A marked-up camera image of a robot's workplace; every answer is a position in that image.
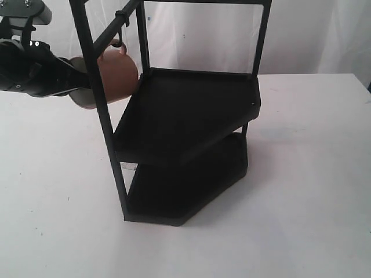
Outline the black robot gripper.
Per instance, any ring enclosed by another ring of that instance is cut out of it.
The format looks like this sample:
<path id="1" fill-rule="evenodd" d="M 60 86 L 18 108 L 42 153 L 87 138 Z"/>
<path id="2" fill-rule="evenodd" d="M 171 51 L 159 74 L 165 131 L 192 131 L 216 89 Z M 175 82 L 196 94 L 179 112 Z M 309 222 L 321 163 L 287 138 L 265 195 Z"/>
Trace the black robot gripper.
<path id="1" fill-rule="evenodd" d="M 83 57 L 56 58 L 44 43 L 24 48 L 19 41 L 1 39 L 2 91 L 47 97 L 91 89 Z"/>

